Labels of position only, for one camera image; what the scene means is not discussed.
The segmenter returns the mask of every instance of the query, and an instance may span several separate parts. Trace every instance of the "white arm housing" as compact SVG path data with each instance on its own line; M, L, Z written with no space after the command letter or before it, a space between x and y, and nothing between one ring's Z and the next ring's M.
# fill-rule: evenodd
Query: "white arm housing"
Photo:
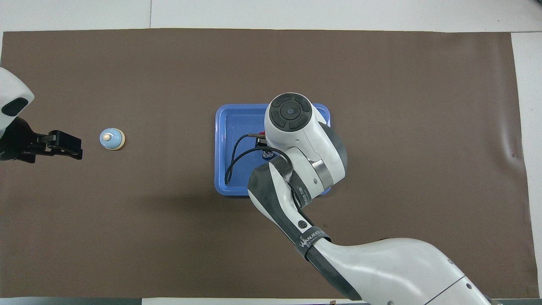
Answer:
M298 122L303 113L310 112L298 111L294 105L309 109L304 100L308 102L300 94L285 93L267 108L267 143L286 153L302 182L292 185L292 174L285 170L288 164L275 160L281 157L254 169L248 190L258 210L278 225L332 286L352 300L372 305L489 305L463 272L428 243L395 238L340 246L300 213L291 190L300 187L314 198L326 188L324 179L330 176L333 185L345 176L347 164L342 142L323 127L323 119L309 102L313 115L302 118L303 124Z
M0 68L0 136L33 100L34 94L19 78Z

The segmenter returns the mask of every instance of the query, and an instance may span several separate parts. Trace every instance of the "circular button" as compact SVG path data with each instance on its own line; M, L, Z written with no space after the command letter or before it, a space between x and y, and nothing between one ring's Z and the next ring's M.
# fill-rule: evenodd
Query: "circular button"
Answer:
M299 113L301 113L301 107L293 101L287 101L280 107L280 115L287 120L295 119Z

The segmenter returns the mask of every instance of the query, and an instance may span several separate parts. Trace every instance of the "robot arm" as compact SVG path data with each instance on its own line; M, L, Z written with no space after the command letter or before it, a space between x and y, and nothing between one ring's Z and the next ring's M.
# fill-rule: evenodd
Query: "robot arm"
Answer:
M81 139L60 130L36 134L19 113L34 100L32 91L15 75L0 68L0 161L34 163L36 155L62 155L81 160Z
M344 296L373 305L491 304L428 243L408 238L357 246L332 243L301 209L344 178L344 145L308 99L297 93L273 99L264 125L268 145L284 151L293 166L278 156L254 169L250 199Z

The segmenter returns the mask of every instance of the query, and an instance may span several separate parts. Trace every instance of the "black band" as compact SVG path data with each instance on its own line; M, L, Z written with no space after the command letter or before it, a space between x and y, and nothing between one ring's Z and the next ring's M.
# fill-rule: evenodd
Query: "black band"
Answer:
M301 177L295 172L290 164L281 157L275 157L270 162L275 166L284 181L286 181L294 191L297 200L301 205L300 208L304 208L306 205L310 204L312 201L311 194Z
M262 207L269 213L273 221L281 231L295 245L295 248L308 260L324 278L344 296L350 300L361 300L354 287L333 267L333 265L316 249L312 247L301 247L301 232L298 226L293 224L282 210L276 189L273 184L273 177L268 163L255 168L248 180L248 189L257 198Z
M320 238L325 238L331 241L331 238L326 234L326 232L317 226L312 226L307 231L299 235L299 240L295 242L295 248L299 254L305 257L308 249L310 249Z

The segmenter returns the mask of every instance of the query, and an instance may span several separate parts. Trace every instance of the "white robot link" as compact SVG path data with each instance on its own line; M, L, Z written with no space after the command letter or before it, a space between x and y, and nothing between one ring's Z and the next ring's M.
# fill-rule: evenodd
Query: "white robot link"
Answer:
M267 144L281 156L254 169L248 182L250 199L345 297L363 298L372 305L498 304L441 251L420 240L332 243L301 209L344 178L343 143L298 93L274 98L264 126Z
M0 68L0 161L36 161L36 155L83 157L81 139L60 130L36 134L18 117L32 101L32 91L15 75Z

